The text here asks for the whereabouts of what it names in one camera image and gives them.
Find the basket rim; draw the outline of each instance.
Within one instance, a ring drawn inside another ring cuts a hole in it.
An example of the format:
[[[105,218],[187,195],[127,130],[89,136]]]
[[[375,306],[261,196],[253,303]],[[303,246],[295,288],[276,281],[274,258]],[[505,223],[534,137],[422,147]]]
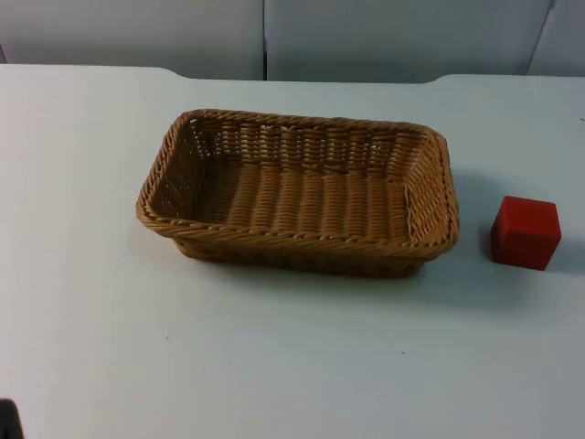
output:
[[[316,232],[292,233],[275,231],[271,228],[233,227],[226,224],[206,223],[193,219],[177,219],[159,215],[152,207],[155,191],[162,183],[168,164],[176,151],[176,140],[182,128],[195,116],[221,118],[234,122],[254,122],[276,124],[286,121],[287,125],[352,128],[407,128],[424,131],[434,138],[440,148],[442,186],[444,202],[448,213],[448,231],[440,241],[405,241],[396,243],[392,240],[371,239],[360,236],[323,235]],[[449,152],[445,138],[426,125],[408,122],[369,121],[346,118],[325,118],[310,116],[288,116],[272,113],[243,112],[232,110],[204,109],[180,114],[163,140],[153,166],[144,181],[136,201],[136,216],[148,229],[172,238],[176,241],[237,241],[241,245],[259,246],[258,237],[262,236],[264,247],[298,247],[305,250],[330,252],[363,253],[367,256],[409,257],[430,260],[448,251],[457,242],[459,235],[459,214],[452,174],[449,164]]]

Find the wicker basket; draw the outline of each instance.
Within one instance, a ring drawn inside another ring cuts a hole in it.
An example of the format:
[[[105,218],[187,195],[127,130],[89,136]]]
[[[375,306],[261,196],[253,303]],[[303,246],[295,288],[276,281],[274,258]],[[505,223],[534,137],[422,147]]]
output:
[[[221,110],[176,119],[136,211],[189,257],[383,277],[448,251],[459,224],[426,126]]]

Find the red block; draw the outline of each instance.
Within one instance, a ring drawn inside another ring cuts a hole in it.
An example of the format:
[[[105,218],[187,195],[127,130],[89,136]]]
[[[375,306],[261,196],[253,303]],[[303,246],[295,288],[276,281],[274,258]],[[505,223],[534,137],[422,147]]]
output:
[[[554,203],[504,197],[492,226],[494,262],[544,270],[559,241]]]

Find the woven pattern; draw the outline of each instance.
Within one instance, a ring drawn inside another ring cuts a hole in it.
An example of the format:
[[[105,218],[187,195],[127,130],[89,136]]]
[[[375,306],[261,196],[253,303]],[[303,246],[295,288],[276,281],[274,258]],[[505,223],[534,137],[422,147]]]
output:
[[[445,141],[412,123],[187,112],[136,208],[187,256],[327,273],[415,273],[458,235]]]

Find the red cube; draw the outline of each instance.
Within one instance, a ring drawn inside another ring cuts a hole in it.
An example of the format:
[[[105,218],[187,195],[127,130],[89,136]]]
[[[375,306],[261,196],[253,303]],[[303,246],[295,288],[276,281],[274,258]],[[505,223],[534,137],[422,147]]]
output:
[[[554,203],[504,197],[492,226],[494,262],[544,270],[559,241]]]

